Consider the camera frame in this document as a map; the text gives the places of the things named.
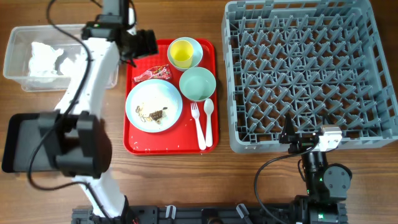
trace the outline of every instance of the candy wrapper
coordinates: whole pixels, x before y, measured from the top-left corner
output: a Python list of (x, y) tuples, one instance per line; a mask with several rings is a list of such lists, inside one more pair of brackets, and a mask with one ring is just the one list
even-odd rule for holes
[(146, 70), (141, 75), (134, 77), (134, 83), (139, 83), (153, 78), (170, 80), (172, 78), (172, 72), (169, 65), (154, 66)]

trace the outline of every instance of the wooden table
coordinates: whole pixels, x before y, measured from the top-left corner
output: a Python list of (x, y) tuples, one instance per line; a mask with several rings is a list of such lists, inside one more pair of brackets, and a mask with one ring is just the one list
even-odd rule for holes
[[(100, 12), (84, 0), (64, 0), (52, 15), (59, 24), (85, 23)], [(113, 175), (131, 205), (256, 205), (253, 178), (257, 169), (281, 154), (235, 154), (229, 148), (226, 110), (226, 75), (221, 46), (221, 18), (226, 1), (137, 0), (138, 24), (154, 29), (158, 39), (200, 37), (216, 47), (220, 100), (220, 143), (210, 154), (197, 156), (130, 155), (122, 144), (126, 69), (119, 71), (116, 88), (106, 91), (103, 118), (113, 144)], [(398, 1), (373, 0), (384, 52), (395, 88), (398, 87)], [(10, 31), (15, 26), (46, 24), (47, 0), (0, 0), (0, 62)], [(0, 77), (0, 154), (9, 118), (15, 113), (51, 110), (62, 92), (26, 93), (20, 84)], [(354, 174), (348, 191), (350, 223), (398, 223), (398, 150), (392, 144), (383, 149), (335, 151), (329, 162), (349, 167)], [(69, 181), (60, 175), (35, 175), (43, 185)], [(305, 194), (297, 172), (297, 159), (277, 162), (259, 179), (259, 193), (266, 202), (289, 202)], [(72, 209), (89, 205), (79, 187), (39, 192), (29, 187), (24, 175), (0, 172), (0, 223), (69, 223)]]

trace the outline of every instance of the white plate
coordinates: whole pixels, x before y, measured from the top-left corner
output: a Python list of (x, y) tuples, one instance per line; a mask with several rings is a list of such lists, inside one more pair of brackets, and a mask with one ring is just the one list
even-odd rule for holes
[[(137, 106), (144, 106), (145, 110), (157, 111), (164, 107), (165, 117), (160, 124), (155, 121), (143, 122), (136, 113)], [(182, 97), (180, 92), (169, 82), (164, 80), (147, 80), (136, 85), (126, 99), (126, 115), (134, 127), (147, 133), (158, 133), (169, 129), (177, 122), (182, 112)]]

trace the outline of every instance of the spoon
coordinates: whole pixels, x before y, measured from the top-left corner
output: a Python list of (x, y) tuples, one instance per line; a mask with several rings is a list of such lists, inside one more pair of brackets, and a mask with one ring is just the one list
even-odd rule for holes
[(206, 146), (210, 147), (213, 145), (213, 133), (211, 131), (211, 114), (214, 111), (214, 103), (211, 99), (207, 99), (205, 101), (205, 106), (203, 107), (207, 115), (207, 123), (206, 123)]

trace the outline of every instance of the fork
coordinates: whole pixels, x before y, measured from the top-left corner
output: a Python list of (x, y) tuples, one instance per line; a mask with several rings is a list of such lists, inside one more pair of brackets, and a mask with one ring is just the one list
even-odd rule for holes
[(203, 135), (203, 131), (201, 130), (201, 126), (200, 126), (200, 122), (199, 122), (200, 112), (199, 112), (198, 105), (196, 103), (191, 103), (191, 114), (192, 114), (192, 118), (195, 119), (195, 123), (197, 125), (199, 148), (201, 150), (205, 150), (206, 149), (206, 141), (205, 141), (205, 137)]

